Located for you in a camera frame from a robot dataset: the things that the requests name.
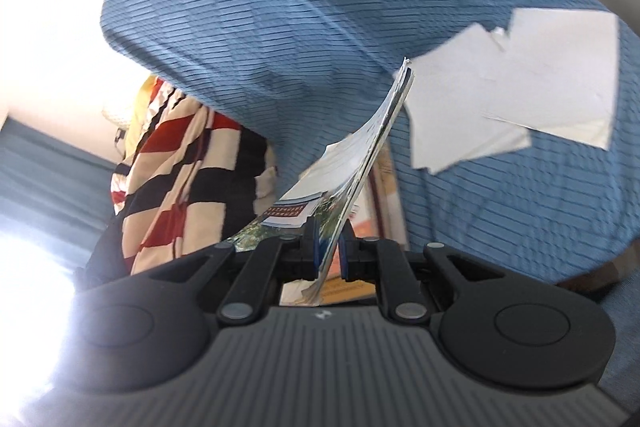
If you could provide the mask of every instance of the blue striped fabric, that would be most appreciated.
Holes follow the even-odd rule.
[[[330,142],[372,115],[404,56],[513,7],[602,9],[596,0],[105,0],[117,51],[271,140],[281,191]],[[620,31],[620,97],[609,152],[534,133],[533,147],[413,170],[408,120],[392,130],[414,248],[439,240],[540,279],[619,254],[640,229],[638,38]]]

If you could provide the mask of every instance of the white paper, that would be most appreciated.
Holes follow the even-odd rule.
[[[595,10],[516,9],[487,77],[486,115],[607,148],[618,91],[618,19]]]
[[[506,51],[509,38],[507,36],[507,33],[504,31],[504,28],[500,28],[500,26],[496,26],[491,31],[491,36],[492,36],[492,39],[495,41],[495,43],[498,44],[500,49],[502,51]]]
[[[394,87],[389,90],[382,105],[367,123],[344,140],[328,145],[320,159],[307,169],[298,183],[284,194],[282,200],[306,198],[318,192],[334,190],[349,180],[362,167],[374,145],[380,142],[380,130],[388,118],[401,84],[402,78],[396,78]]]
[[[405,105],[413,168],[435,174],[462,160],[530,146],[527,129],[484,116],[484,77],[502,54],[497,39],[473,24],[412,60],[415,78]]]

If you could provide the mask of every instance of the red white black striped fabric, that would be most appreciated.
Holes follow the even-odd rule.
[[[113,174],[132,274],[234,235],[273,203],[267,141],[157,80],[135,154]]]

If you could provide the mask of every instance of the booklet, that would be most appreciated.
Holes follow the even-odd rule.
[[[404,250],[408,240],[398,181],[388,142],[382,146],[367,181],[349,214],[356,237],[393,239]],[[319,282],[287,283],[280,298],[281,305],[299,305],[316,290]],[[372,297],[376,287],[364,281],[347,282],[341,278],[340,252],[336,247],[326,279],[319,288],[318,304],[327,305]]]
[[[409,65],[405,59],[385,100],[367,123],[344,140],[327,146],[321,158],[283,197],[227,239],[237,251],[254,250],[267,237],[301,231],[306,218],[314,216],[319,227],[318,279],[306,289],[300,305],[320,303],[320,288],[331,268],[342,227],[411,87],[413,71]]]

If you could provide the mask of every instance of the curtain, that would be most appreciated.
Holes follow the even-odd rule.
[[[113,169],[7,119],[0,130],[0,235],[43,248],[70,271],[84,266],[113,216]]]

